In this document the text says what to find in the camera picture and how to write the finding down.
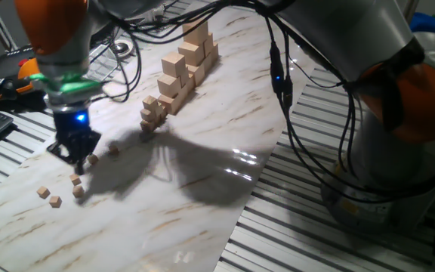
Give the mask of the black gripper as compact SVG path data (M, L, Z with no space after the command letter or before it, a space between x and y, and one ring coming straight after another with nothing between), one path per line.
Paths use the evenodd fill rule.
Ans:
M54 113L54 124L57 130L55 142L47 147L47 151L69 165L76 160L76 174L85 173L85 160L93 153L101 134L93 131L87 109L74 112Z

